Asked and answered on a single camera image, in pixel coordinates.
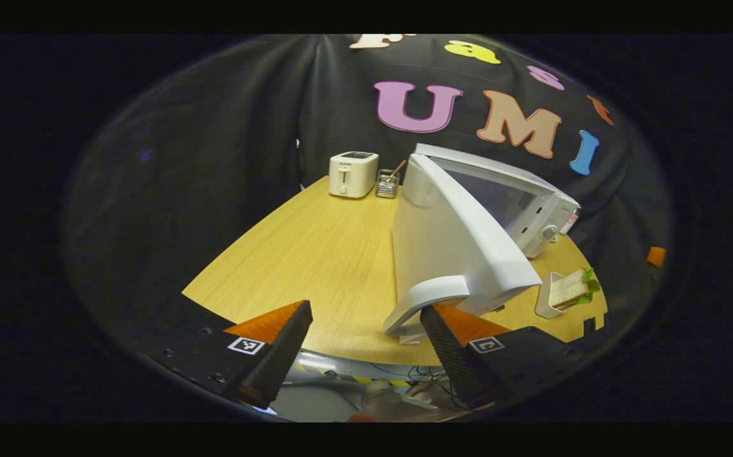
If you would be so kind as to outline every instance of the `white toaster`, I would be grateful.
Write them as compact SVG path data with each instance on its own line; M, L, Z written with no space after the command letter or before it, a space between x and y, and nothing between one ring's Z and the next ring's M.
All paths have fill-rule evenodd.
M378 177L378 155L349 151L329 159L329 193L360 199L374 187Z

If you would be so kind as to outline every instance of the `yellow-black striped tape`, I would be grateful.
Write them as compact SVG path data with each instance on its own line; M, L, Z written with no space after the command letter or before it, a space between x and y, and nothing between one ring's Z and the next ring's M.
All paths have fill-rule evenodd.
M326 373L325 369L320 368L314 368L314 367L305 367L302 364L296 364L296 368L302 371L307 371L308 373L313 373L317 375L324 376ZM349 381L349 382L360 382L360 384L369 384L372 381L379 381L377 379L372 379L370 377L363 377L363 376L350 376L350 375L338 375L335 376L337 379L340 379L341 381ZM391 385L399 385L400 387L409 387L410 384L407 381L403 380L396 380L396 379L389 379L389 384Z

